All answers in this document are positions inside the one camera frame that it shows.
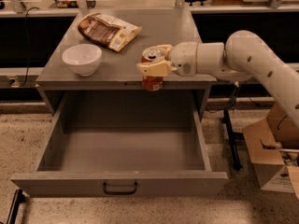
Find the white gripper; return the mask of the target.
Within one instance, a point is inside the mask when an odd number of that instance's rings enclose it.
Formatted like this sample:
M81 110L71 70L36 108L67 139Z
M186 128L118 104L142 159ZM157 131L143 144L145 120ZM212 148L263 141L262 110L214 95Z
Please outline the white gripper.
M166 77L172 73L181 77L193 77L197 74L197 44L182 42L176 46L158 45L166 60L151 63L139 63L136 67L146 77Z

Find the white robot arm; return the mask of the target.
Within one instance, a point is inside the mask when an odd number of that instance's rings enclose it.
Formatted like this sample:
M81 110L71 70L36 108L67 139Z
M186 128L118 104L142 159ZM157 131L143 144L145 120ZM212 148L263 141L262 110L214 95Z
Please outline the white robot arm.
M253 32L234 32L225 43L182 42L149 47L136 67L144 77L210 75L230 82L253 77L299 127L299 73Z

